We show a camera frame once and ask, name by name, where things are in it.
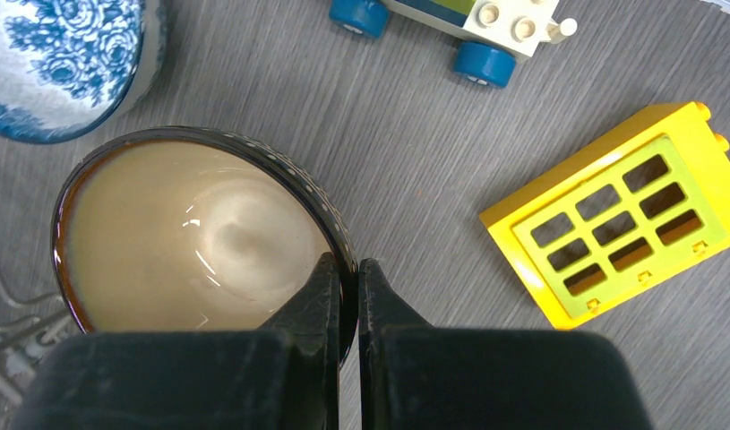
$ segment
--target lego vehicle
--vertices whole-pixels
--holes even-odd
[[[728,141],[642,109],[480,215],[550,323],[577,327],[730,246]]]
[[[517,63],[539,43],[557,44],[578,23],[552,20],[560,0],[332,0],[330,18],[341,28],[379,38],[391,12],[464,40],[454,72],[479,85],[506,87]]]

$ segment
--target bowl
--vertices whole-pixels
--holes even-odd
[[[59,143],[130,109],[153,83],[160,0],[0,0],[0,134]]]
[[[102,145],[65,182],[51,244],[85,332],[251,330],[331,252],[341,358],[354,339],[357,263],[339,212],[287,156],[241,134],[163,127]]]

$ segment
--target blue and white bowl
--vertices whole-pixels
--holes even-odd
[[[59,143],[130,109],[167,40],[160,0],[0,0],[0,134]]]

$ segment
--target yellow lego block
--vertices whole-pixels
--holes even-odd
[[[701,103],[642,109],[480,214],[557,329],[730,246],[726,139]]]

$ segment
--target toy car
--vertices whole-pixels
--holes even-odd
[[[391,12],[464,40],[454,72],[479,85],[505,87],[517,63],[541,42],[560,43],[578,23],[552,20],[560,0],[333,0],[330,18],[341,28],[379,38]]]

